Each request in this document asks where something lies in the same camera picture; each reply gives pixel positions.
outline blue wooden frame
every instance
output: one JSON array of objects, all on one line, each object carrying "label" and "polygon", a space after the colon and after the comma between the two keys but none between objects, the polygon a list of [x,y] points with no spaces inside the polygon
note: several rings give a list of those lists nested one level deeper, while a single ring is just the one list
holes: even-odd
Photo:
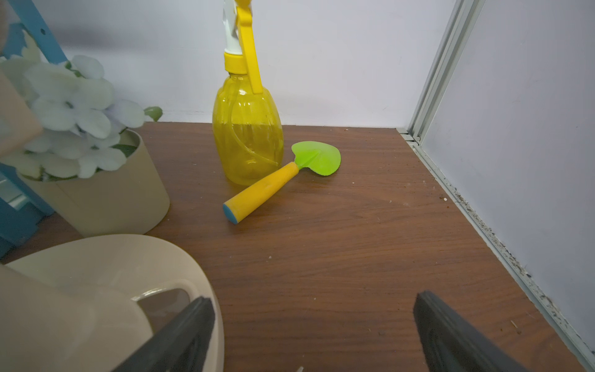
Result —
[{"label": "blue wooden frame", "polygon": [[[8,3],[19,16],[21,23],[9,25],[8,40],[1,55],[7,58],[21,55],[26,45],[23,31],[27,30],[48,62],[59,64],[68,60],[31,0],[8,0]],[[2,257],[13,247],[27,241],[37,230],[39,220],[51,215],[54,210],[18,178],[15,168],[0,164],[0,173],[29,199],[29,202],[19,210],[15,210],[0,199],[0,257]]]}]

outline potted plant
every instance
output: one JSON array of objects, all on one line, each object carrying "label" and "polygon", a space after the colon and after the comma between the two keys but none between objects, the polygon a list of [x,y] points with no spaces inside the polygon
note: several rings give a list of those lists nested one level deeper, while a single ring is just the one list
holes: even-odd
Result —
[{"label": "potted plant", "polygon": [[0,61],[2,71],[44,130],[0,162],[83,236],[144,234],[167,213],[170,200],[138,128],[158,107],[142,109],[114,98],[103,66],[82,55],[53,65],[41,61],[25,33],[22,57]]}]

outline white flower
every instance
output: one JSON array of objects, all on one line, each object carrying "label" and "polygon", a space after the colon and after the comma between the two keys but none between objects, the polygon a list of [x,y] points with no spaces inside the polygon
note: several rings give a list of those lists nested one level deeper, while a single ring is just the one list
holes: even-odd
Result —
[{"label": "white flower", "polygon": [[41,163],[43,170],[55,177],[74,177],[79,173],[80,170],[78,161],[64,159],[49,152],[44,152],[42,154],[32,154],[32,157]]},{"label": "white flower", "polygon": [[26,60],[25,58],[11,58],[0,63],[2,73],[12,83],[18,94],[28,102],[37,98],[37,94],[31,87],[31,84],[24,79],[23,74],[34,65],[35,62]]},{"label": "white flower", "polygon": [[95,174],[97,168],[113,171],[118,170],[126,162],[126,156],[120,150],[104,148],[90,150],[79,158],[79,178],[89,178]]},{"label": "white flower", "polygon": [[94,58],[75,55],[70,62],[87,79],[103,79],[104,77],[104,67]]},{"label": "white flower", "polygon": [[114,88],[104,79],[85,79],[58,65],[39,63],[24,73],[39,97],[32,110],[42,126],[67,131],[78,125],[92,136],[103,139],[111,123],[101,112],[114,102]]},{"label": "white flower", "polygon": [[112,124],[119,129],[138,128],[145,123],[145,110],[136,102],[119,99],[105,110]]},{"label": "white flower", "polygon": [[93,145],[87,137],[45,129],[40,136],[26,143],[24,148],[38,153],[50,151],[62,158],[76,160],[86,154]]},{"label": "white flower", "polygon": [[37,43],[28,32],[23,30],[25,34],[25,46],[21,50],[21,55],[24,59],[33,61],[33,62],[41,62],[41,53],[39,48],[37,47]]},{"label": "white flower", "polygon": [[87,141],[91,146],[95,146],[99,149],[105,149],[120,143],[120,134],[114,130],[107,138],[98,139],[87,133]]},{"label": "white flower", "polygon": [[24,176],[38,179],[41,176],[41,163],[23,150],[12,152],[0,159],[0,162],[15,167]]}]

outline brown wooden surface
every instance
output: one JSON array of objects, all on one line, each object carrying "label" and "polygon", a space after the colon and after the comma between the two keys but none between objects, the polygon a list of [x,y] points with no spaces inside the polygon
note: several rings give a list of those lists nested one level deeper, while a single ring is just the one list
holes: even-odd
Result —
[{"label": "brown wooden surface", "polygon": [[[223,175],[210,125],[140,131],[171,196],[149,235],[209,277],[226,371],[427,371],[412,313],[426,289],[531,370],[582,370],[397,131],[284,131],[285,162],[291,144],[319,140],[341,150],[341,167],[302,170],[237,226],[221,204],[241,188]],[[77,238],[53,215],[3,261]]]}]

